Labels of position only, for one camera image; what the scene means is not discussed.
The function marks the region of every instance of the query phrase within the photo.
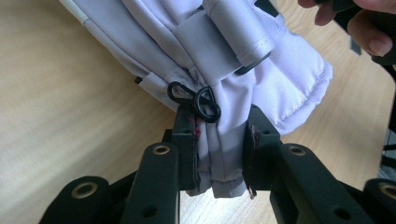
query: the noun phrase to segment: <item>white padded fabric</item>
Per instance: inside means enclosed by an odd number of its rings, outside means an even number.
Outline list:
[[[332,67],[288,30],[283,17],[262,11],[253,0],[62,1],[143,78],[139,86],[172,109],[177,104],[166,95],[169,83],[194,91],[212,88],[221,117],[198,124],[201,184],[190,195],[210,188],[215,197],[241,195],[246,190],[242,142],[251,104],[281,134],[290,133],[305,123],[332,79]],[[254,69],[235,73],[268,52]]]

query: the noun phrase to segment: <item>wooden table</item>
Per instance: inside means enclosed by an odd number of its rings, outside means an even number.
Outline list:
[[[336,178],[361,189],[376,177],[394,84],[367,54],[349,50],[315,10],[277,2],[292,31],[332,63],[323,103],[284,142],[310,147]],[[175,113],[129,74],[53,0],[0,3],[0,223],[37,223],[71,180],[110,183],[133,172],[145,147],[161,141]],[[181,195],[181,223],[276,222],[268,192],[251,201]]]

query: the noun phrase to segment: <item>finger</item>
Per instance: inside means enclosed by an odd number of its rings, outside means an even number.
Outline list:
[[[309,8],[316,6],[317,3],[314,0],[298,0],[298,5],[300,5],[300,7]]]
[[[317,16],[315,17],[315,24],[319,26],[326,25],[334,19],[336,13],[332,10],[332,1],[325,2],[319,5]]]
[[[359,7],[396,14],[395,0],[353,0]]]
[[[347,30],[356,43],[370,54],[384,56],[392,48],[392,40],[371,21],[371,11],[362,10],[349,21]]]

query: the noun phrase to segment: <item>black elastic loop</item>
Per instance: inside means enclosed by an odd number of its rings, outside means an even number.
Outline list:
[[[174,95],[175,88],[181,88],[191,98],[176,97]],[[172,101],[188,109],[191,113],[195,114],[195,116],[198,116],[207,123],[214,123],[218,121],[221,116],[221,109],[216,103],[216,99],[210,87],[203,87],[195,93],[180,82],[172,82],[168,86],[167,94]],[[205,112],[204,106],[206,106],[206,109],[211,111],[210,114]]]
[[[198,116],[201,119],[204,119],[207,123],[214,123],[220,119],[221,109],[216,103],[216,99],[210,87],[203,87],[197,92],[194,98],[194,105]],[[209,110],[211,110],[213,114],[207,114],[204,111],[203,105],[208,106]]]

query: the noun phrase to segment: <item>metal grommet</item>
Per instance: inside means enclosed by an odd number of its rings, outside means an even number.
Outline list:
[[[302,148],[298,148],[298,147],[290,147],[289,151],[296,155],[296,156],[304,156],[305,155],[305,150],[303,150]]]
[[[154,153],[155,155],[165,155],[166,153],[168,153],[171,150],[171,148],[167,147],[167,146],[157,146],[154,149],[152,149],[152,153]]]
[[[396,186],[387,183],[379,183],[378,187],[382,193],[384,193],[391,199],[396,200]]]
[[[93,182],[85,182],[77,185],[72,190],[72,196],[76,199],[83,199],[93,195],[98,189],[98,185]]]

